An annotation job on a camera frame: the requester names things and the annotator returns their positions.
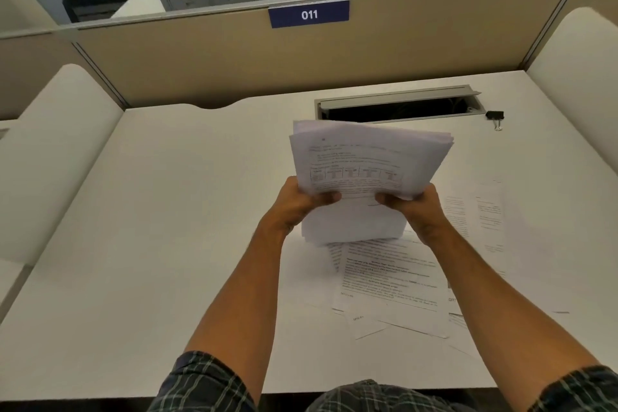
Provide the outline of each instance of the desk power outlet compartment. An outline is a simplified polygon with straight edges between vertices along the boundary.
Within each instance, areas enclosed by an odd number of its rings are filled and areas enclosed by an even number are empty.
[[[316,118],[387,123],[485,114],[470,85],[316,100]]]

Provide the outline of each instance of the forearm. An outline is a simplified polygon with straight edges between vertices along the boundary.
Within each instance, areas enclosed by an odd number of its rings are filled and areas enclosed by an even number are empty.
[[[212,354],[245,383],[257,404],[273,349],[279,262],[286,233],[260,221],[236,269],[185,351]]]
[[[485,365],[515,411],[569,372],[598,364],[506,283],[452,227],[429,238]]]

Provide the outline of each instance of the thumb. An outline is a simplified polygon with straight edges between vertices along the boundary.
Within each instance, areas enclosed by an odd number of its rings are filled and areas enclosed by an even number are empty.
[[[403,212],[405,200],[399,199],[399,197],[391,196],[390,194],[384,194],[383,192],[379,192],[376,194],[376,200],[390,209],[394,211]]]
[[[339,200],[341,200],[341,192],[324,192],[322,194],[312,196],[312,202],[315,207],[331,205]]]

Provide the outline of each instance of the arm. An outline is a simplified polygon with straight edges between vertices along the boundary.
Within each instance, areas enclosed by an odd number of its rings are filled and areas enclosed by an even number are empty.
[[[283,241],[311,210],[340,198],[339,193],[308,196],[298,189],[296,176],[289,177],[187,344],[185,352],[207,352],[232,369],[256,404],[273,349]]]
[[[378,194],[400,211],[436,255],[491,376],[515,411],[573,370],[598,361],[568,332],[502,279],[444,216],[430,184],[413,201]]]

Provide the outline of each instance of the person's left hand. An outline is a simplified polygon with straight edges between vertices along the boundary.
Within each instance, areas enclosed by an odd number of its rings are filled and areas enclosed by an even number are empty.
[[[296,176],[290,176],[279,191],[273,206],[262,218],[262,223],[282,229],[286,235],[299,224],[309,212],[322,205],[330,205],[341,199],[340,192],[325,192],[310,196],[298,189]]]

